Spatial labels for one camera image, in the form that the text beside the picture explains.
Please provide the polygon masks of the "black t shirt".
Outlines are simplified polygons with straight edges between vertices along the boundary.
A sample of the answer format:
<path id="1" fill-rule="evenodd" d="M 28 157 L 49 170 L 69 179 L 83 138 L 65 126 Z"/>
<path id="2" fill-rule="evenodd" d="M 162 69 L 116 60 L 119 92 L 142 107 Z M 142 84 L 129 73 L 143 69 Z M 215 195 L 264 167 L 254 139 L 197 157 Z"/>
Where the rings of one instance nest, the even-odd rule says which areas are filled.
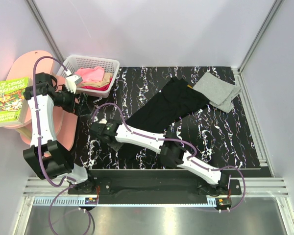
<path id="1" fill-rule="evenodd" d="M 204 109 L 209 99 L 188 87 L 184 79 L 172 77 L 142 108 L 125 122 L 152 133 L 163 133 L 173 122 Z"/>

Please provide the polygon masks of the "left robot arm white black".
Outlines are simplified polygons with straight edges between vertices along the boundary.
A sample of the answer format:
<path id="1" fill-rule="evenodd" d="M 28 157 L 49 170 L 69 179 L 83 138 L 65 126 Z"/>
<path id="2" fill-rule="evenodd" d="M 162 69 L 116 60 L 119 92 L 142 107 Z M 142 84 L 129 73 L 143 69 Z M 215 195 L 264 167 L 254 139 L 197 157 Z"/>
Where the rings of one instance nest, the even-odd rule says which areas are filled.
<path id="1" fill-rule="evenodd" d="M 30 148 L 23 151 L 23 157 L 40 179 L 60 177 L 79 184 L 84 193 L 90 194 L 96 189 L 95 180 L 89 178 L 87 169 L 74 163 L 70 151 L 57 140 L 53 121 L 54 107 L 77 117 L 88 113 L 87 95 L 73 93 L 66 86 L 57 91 L 55 81 L 50 74 L 38 73 L 33 86 L 24 92 L 31 111 L 32 137 Z"/>

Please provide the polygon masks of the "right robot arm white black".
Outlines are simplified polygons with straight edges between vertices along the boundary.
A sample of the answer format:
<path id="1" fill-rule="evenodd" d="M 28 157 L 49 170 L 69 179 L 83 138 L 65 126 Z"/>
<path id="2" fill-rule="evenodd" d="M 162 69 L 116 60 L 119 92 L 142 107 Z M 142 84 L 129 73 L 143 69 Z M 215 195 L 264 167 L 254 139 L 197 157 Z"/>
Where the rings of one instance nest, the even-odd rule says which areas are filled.
<path id="1" fill-rule="evenodd" d="M 196 148 L 173 133 L 147 132 L 114 119 L 92 123 L 89 133 L 114 148 L 127 143 L 155 152 L 167 168 L 181 168 L 203 179 L 213 196 L 229 193 L 230 176 L 198 159 Z"/>

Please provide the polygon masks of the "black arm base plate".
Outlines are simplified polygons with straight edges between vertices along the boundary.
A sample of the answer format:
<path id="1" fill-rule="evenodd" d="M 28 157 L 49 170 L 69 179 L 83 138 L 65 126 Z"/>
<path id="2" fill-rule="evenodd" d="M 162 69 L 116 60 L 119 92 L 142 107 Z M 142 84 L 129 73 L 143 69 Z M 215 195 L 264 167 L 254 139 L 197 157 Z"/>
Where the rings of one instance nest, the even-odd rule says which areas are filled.
<path id="1" fill-rule="evenodd" d="M 182 169 L 93 169 L 91 182 L 69 190 L 71 195 L 99 193 L 100 204 L 200 204 L 213 196 L 206 182 Z M 241 195 L 244 188 L 238 180 L 230 179 L 229 193 Z"/>

